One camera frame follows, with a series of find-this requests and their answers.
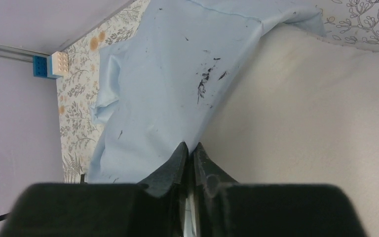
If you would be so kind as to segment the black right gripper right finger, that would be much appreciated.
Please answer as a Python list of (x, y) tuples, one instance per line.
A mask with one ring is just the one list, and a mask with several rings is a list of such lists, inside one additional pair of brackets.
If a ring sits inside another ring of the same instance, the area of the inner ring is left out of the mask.
[(328, 184), (243, 184), (192, 153), (194, 232), (199, 237), (364, 237), (347, 195)]

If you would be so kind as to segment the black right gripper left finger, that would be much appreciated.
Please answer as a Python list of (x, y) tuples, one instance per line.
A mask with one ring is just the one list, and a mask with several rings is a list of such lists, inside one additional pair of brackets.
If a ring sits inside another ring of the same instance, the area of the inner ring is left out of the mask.
[(1, 237), (181, 237), (189, 151), (130, 184), (37, 183), (17, 199)]

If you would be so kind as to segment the light blue pillowcase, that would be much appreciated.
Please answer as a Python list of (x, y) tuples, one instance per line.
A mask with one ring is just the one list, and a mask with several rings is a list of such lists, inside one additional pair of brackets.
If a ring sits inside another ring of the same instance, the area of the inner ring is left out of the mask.
[(104, 130), (89, 183), (137, 183), (181, 142), (193, 151), (260, 38), (280, 23), (325, 34), (304, 0), (152, 0), (135, 36), (100, 52), (91, 106)]

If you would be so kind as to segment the cream white pillow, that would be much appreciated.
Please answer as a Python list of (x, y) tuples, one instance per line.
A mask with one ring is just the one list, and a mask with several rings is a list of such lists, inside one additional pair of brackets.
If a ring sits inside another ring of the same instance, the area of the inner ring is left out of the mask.
[(366, 234), (379, 237), (379, 52), (273, 28), (201, 143), (239, 182), (340, 187)]

